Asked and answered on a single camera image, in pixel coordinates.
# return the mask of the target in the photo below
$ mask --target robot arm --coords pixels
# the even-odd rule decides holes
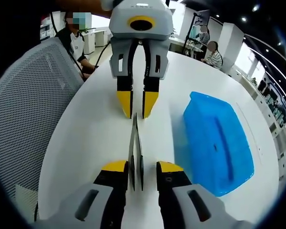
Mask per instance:
[[[133,56],[141,42],[145,51],[143,118],[150,115],[159,93],[159,81],[164,79],[173,31],[172,13],[161,0],[103,0],[104,10],[111,10],[109,28],[112,57],[110,67],[117,79],[117,97],[126,117],[132,117]],[[119,71],[119,61],[123,60]]]

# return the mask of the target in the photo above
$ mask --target cable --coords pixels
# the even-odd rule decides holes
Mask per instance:
[[[53,14],[52,14],[52,12],[50,13],[50,15],[51,15],[51,21],[52,21],[52,25],[53,25],[54,31],[55,31],[55,33],[57,34],[58,32],[57,32],[57,29],[56,29],[56,26],[55,26],[55,23],[54,23],[54,19],[53,19]],[[71,57],[71,59],[73,60],[73,62],[76,64],[76,66],[78,67],[78,69],[80,70],[80,72],[81,72],[81,74],[82,74],[82,78],[83,78],[83,80],[84,80],[84,82],[85,82],[86,80],[84,79],[84,73],[82,72],[81,67],[78,65],[77,61],[75,60],[75,58],[73,57],[72,53],[70,53],[69,50],[67,50],[67,53],[69,54],[69,56]]]
[[[96,68],[98,67],[97,64],[99,63],[103,52],[105,51],[105,49],[108,47],[108,45],[109,45],[110,43],[111,43],[111,42],[109,41],[108,44],[106,44],[106,46],[103,48],[103,50],[102,50],[102,52],[101,52],[101,54],[100,54],[100,56],[99,56],[99,58],[98,58],[98,60],[97,60],[97,62],[96,62],[96,64],[95,64],[95,67],[96,67]]]
[[[34,211],[34,222],[36,222],[36,221],[37,221],[37,212],[38,212],[38,202],[37,202],[37,204],[36,204],[36,206],[35,206],[35,211]]]

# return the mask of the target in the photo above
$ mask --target gray mesh chair back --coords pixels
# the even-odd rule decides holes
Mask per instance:
[[[82,84],[58,38],[27,51],[0,79],[0,182],[28,222],[49,140]]]

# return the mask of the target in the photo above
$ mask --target floor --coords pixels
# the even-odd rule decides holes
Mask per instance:
[[[96,64],[96,62],[97,62],[97,60],[98,60],[98,58],[99,58],[99,56],[100,56],[100,54],[104,48],[105,48],[105,46],[104,47],[96,47],[95,51],[88,56],[88,60],[91,64],[93,64],[93,65]],[[98,65],[100,65],[101,63],[106,61],[108,58],[110,58],[111,55],[112,55],[111,44],[109,44],[108,47],[103,52]]]

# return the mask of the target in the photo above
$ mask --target white round table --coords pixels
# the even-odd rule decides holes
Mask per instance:
[[[237,113],[250,145],[255,173],[220,199],[227,213],[237,220],[257,223],[274,203],[278,190],[276,148],[262,113],[242,85],[223,72],[174,52],[168,53],[168,59],[169,67],[160,81],[152,113],[138,122],[144,191],[138,179],[135,192],[129,186],[122,228],[163,228],[155,166],[158,160],[173,163],[174,147],[183,144],[184,133],[179,125],[192,91],[224,100]],[[133,61],[133,112],[140,117],[144,70],[144,51],[139,47]],[[51,137],[39,182],[40,219],[52,216],[61,200],[81,185],[93,182],[106,163],[127,160],[131,129],[132,120],[122,112],[116,80],[106,61],[74,96]]]

